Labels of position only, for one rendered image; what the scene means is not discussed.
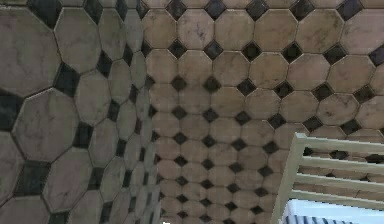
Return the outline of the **pale blue striped bedding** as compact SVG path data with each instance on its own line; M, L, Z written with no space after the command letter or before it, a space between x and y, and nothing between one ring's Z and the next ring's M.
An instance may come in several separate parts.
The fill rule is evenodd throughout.
M384 224L384 210L292 199L278 224Z

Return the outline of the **cream slatted bed frame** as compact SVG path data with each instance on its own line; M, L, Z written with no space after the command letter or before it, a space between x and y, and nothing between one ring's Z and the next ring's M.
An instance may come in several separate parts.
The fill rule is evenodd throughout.
M384 144L380 143L308 137L304 133L295 133L291 142L290 152L286 161L284 173L282 175L270 224L279 224L279 221L283 218L286 204L290 198L326 202L364 209L384 210L384 202L382 201L294 190L293 185L295 182L297 182L343 189L384 193L384 184L382 183L363 182L358 180L331 178L299 173L299 166L329 168L371 174L384 173L384 164L372 164L349 160L304 156L303 153L306 147L341 150L347 152L364 151L366 153L384 155Z

